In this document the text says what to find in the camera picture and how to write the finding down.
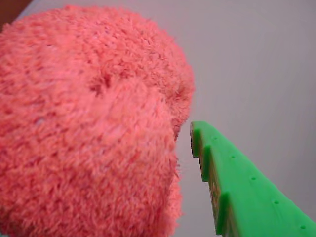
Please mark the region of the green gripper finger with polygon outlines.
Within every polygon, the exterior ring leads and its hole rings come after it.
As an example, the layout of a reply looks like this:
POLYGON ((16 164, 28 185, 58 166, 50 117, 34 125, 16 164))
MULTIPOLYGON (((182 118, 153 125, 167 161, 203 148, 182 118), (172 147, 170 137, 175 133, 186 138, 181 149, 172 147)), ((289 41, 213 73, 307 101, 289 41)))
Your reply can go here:
POLYGON ((204 121, 191 123, 192 155, 208 183, 223 237, 314 237, 315 222, 236 146, 204 121))

